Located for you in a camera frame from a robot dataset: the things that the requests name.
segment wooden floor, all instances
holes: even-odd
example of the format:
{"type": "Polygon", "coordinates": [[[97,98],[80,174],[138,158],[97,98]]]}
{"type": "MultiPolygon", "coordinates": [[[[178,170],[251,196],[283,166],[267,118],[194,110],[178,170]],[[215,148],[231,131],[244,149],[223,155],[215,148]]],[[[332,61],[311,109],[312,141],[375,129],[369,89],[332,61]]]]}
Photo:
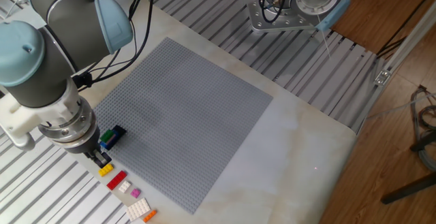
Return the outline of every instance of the wooden floor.
{"type": "Polygon", "coordinates": [[[352,4],[333,30],[377,53],[421,1],[352,0],[352,4]]]}
{"type": "MultiPolygon", "coordinates": [[[[436,27],[404,60],[369,116],[409,102],[420,84],[436,92],[436,27]]],[[[428,105],[421,101],[417,109],[428,105]]],[[[390,205],[380,202],[382,195],[431,173],[409,150],[414,142],[410,107],[368,119],[320,223],[436,223],[436,186],[390,205]]],[[[436,146],[427,148],[436,156],[436,146]]]]}

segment yellow cable connector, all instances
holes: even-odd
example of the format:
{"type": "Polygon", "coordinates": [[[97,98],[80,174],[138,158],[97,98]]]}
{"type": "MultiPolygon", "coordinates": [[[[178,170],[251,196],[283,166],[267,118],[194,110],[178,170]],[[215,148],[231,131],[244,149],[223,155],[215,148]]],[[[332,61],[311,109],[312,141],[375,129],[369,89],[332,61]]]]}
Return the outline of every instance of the yellow cable connector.
{"type": "Polygon", "coordinates": [[[100,176],[105,176],[107,173],[111,172],[114,169],[114,167],[108,163],[106,166],[104,166],[102,169],[100,169],[98,171],[98,174],[100,174],[100,176]]]}

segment gray lego baseplate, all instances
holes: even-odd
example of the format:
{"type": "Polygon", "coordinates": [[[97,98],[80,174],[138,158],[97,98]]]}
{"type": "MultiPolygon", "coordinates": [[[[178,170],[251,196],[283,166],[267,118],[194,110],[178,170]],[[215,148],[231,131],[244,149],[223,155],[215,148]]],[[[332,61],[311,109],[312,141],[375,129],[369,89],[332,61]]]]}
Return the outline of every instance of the gray lego baseplate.
{"type": "Polygon", "coordinates": [[[95,109],[109,155],[194,213],[273,98],[165,39],[95,109]]]}

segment metal mounting plate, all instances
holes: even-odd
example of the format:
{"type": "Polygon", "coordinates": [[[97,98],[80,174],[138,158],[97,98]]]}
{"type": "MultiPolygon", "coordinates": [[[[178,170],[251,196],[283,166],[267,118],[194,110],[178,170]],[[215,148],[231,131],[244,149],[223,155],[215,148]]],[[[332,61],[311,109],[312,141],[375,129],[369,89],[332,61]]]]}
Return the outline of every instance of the metal mounting plate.
{"type": "MultiPolygon", "coordinates": [[[[255,31],[273,32],[315,28],[291,9],[284,10],[283,15],[279,16],[275,22],[268,23],[262,16],[262,9],[259,6],[258,0],[245,0],[245,3],[250,13],[251,25],[255,31]]],[[[267,19],[273,19],[275,14],[266,10],[265,17],[267,19]]]]}

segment orange lego brick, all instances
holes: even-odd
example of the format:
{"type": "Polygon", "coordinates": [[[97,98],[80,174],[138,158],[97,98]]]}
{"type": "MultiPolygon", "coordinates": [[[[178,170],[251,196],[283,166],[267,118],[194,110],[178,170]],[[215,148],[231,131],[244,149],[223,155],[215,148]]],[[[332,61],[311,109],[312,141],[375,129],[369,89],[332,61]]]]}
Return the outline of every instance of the orange lego brick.
{"type": "Polygon", "coordinates": [[[144,218],[144,222],[146,223],[147,221],[150,221],[150,219],[153,217],[153,216],[155,216],[155,214],[156,214],[157,212],[156,212],[156,210],[153,210],[148,216],[146,216],[145,218],[144,218]]]}

